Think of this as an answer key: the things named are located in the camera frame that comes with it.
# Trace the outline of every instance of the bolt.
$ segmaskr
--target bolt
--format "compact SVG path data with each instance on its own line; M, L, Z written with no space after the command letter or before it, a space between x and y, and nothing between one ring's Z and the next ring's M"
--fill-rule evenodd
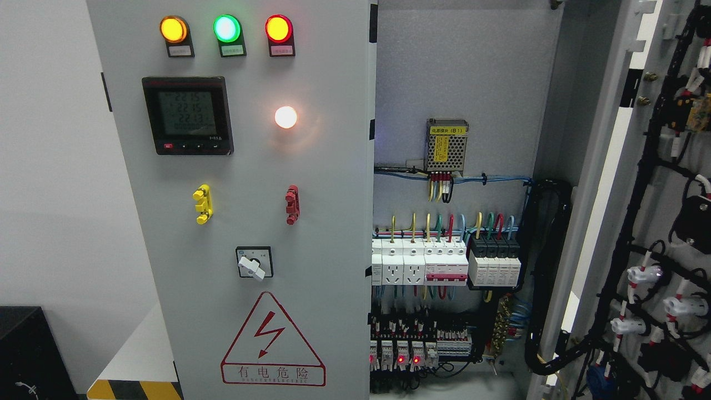
M653 72L647 72L644 73L644 78L645 81L647 82L654 82L655 80L659 79L659 76Z

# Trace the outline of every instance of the yellow indicator light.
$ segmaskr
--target yellow indicator light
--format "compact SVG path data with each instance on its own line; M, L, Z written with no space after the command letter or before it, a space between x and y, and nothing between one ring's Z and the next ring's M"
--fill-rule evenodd
M161 20L161 35L168 43L180 43L188 36L188 24L179 16L166 16Z

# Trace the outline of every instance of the black box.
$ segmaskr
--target black box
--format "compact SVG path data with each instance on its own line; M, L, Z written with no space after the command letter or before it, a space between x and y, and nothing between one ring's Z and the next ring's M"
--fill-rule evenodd
M77 400L40 307L0 307L0 399Z

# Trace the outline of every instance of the lightning bolt symbol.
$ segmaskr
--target lightning bolt symbol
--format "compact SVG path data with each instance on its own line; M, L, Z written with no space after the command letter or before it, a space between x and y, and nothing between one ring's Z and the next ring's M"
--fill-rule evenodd
M274 335L274 337L272 338L272 341L269 342L269 344L267 344L264 349L260 350L260 356L258 358L262 358L263 356L267 355L267 349L269 349L269 346L271 346L272 343L274 343L274 341L279 337L279 335L282 334L284 329L286 329L286 327L280 327L279 329L263 331L263 329L269 324L269 321L271 321L272 318L274 318L274 311L269 311L269 314L267 314L267 316L264 318L264 321L262 321L262 324L257 330L257 333L255 333L255 337L268 335L270 333L276 333L276 335Z

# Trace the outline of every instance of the green indicator light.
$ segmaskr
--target green indicator light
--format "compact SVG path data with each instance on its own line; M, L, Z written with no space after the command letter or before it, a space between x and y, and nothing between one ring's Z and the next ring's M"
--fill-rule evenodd
M223 14L215 19L213 31L218 40L225 43L236 41L242 33L240 22L231 15Z

